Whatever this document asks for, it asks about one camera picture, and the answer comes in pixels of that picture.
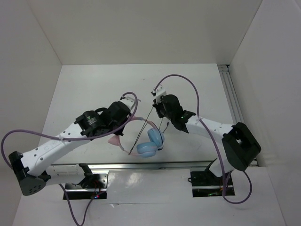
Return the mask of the pink blue cat-ear headphones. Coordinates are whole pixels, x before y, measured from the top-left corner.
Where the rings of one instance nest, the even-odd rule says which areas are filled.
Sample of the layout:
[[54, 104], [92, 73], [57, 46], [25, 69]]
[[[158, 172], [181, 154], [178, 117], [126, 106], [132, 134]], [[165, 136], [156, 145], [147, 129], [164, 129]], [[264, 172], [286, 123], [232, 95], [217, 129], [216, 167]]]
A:
[[136, 146], [136, 152], [127, 151], [121, 144], [120, 138], [117, 135], [114, 135], [108, 140], [108, 143], [114, 146], [118, 146], [123, 152], [131, 156], [149, 158], [156, 155], [157, 151], [160, 151], [164, 147], [164, 134], [156, 126], [156, 124], [150, 120], [147, 120], [143, 117], [134, 116], [131, 121], [144, 121], [148, 125], [152, 126], [151, 129], [147, 131], [149, 142], [141, 143]]

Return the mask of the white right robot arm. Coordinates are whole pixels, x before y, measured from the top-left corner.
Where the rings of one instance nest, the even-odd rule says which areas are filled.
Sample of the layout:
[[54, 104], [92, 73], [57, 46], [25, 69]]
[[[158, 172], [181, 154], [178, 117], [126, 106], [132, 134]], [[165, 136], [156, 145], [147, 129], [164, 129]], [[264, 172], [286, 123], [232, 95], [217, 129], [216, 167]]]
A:
[[172, 94], [155, 95], [153, 106], [159, 118], [167, 118], [177, 130], [210, 138], [215, 147], [223, 146], [225, 158], [219, 153], [218, 159], [205, 170], [205, 179], [211, 185], [233, 170], [245, 171], [261, 152], [261, 146], [242, 122], [230, 125], [198, 117], [194, 112], [183, 110]]

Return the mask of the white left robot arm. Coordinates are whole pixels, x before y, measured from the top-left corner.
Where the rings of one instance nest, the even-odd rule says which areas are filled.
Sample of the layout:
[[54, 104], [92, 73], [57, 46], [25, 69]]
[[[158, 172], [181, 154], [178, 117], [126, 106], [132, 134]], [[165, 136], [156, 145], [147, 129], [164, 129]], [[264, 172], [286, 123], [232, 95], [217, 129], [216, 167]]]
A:
[[43, 145], [9, 155], [14, 174], [24, 196], [33, 195], [52, 184], [72, 183], [91, 187], [99, 177], [86, 163], [57, 166], [54, 162], [98, 136], [120, 135], [123, 125], [132, 115], [134, 100], [123, 98], [108, 108], [85, 111], [62, 133]]

